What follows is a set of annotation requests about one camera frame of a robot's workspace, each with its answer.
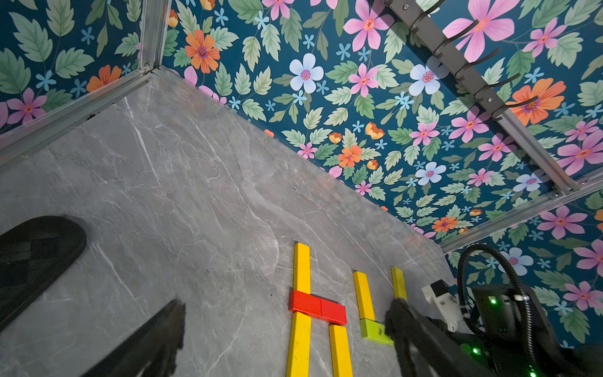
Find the yellow block of h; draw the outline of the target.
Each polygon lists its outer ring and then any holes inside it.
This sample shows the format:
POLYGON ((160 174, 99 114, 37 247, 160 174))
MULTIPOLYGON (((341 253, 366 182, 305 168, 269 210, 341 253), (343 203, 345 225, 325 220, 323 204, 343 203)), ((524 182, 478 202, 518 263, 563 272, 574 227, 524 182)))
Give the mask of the yellow block of h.
POLYGON ((294 247, 293 288, 308 295, 311 293, 311 252, 303 243, 296 243, 294 247))

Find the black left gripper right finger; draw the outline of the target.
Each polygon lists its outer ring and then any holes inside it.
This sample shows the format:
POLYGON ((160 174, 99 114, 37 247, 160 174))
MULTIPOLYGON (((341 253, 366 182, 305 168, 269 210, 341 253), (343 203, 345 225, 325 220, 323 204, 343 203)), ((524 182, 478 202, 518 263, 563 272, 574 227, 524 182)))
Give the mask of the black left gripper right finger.
POLYGON ((394 341, 403 376, 492 376, 408 302, 397 298, 386 313, 386 334, 394 341))

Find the lime green block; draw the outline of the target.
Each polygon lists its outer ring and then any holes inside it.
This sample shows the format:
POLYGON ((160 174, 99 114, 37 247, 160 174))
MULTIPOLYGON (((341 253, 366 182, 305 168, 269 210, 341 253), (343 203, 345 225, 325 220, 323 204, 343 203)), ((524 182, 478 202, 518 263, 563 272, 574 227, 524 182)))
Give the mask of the lime green block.
POLYGON ((374 320, 361 319, 361 335, 365 340, 382 345, 393 346, 394 341, 386 334, 385 325, 374 320))

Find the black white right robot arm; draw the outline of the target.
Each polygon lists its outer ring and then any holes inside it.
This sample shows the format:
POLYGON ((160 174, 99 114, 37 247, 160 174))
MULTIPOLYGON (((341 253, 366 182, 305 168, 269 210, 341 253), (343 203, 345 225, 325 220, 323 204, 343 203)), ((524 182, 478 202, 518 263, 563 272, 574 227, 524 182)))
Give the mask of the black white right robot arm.
POLYGON ((602 347, 565 349, 534 290, 524 285, 510 260, 485 244, 463 251, 458 262, 458 306, 448 333, 470 357, 496 376, 600 376, 602 347), (473 254, 493 257, 507 284, 469 288, 466 264, 473 254))

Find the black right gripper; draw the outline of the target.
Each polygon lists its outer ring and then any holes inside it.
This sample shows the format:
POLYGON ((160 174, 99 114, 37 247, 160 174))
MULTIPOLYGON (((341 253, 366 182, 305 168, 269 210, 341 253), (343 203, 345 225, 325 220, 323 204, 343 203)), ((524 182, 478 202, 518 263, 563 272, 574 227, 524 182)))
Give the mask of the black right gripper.
POLYGON ((473 334, 449 334, 463 353, 496 376, 532 376, 532 366, 519 342, 482 338, 473 334))

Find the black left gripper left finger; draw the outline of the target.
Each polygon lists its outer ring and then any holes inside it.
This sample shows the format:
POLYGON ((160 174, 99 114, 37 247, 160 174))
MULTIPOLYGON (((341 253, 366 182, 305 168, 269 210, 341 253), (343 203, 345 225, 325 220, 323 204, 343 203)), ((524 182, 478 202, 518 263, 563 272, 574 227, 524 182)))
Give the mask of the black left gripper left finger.
POLYGON ((172 376, 185 337, 185 303, 175 298, 83 375, 172 376))

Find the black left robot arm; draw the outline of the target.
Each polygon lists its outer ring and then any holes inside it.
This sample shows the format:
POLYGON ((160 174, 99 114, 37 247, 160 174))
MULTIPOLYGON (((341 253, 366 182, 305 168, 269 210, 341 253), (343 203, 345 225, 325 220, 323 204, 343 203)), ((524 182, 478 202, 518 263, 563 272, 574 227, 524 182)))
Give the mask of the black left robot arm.
MULTIPOLYGON (((87 235, 78 223, 60 216, 28 220, 1 236, 1 327, 6 328, 83 254, 87 235)), ((185 303, 167 303, 111 353, 86 371, 87 376, 172 376, 185 342, 185 303)), ((415 353, 440 376, 489 376, 431 320, 401 299, 386 314, 405 376, 421 368, 415 353)))

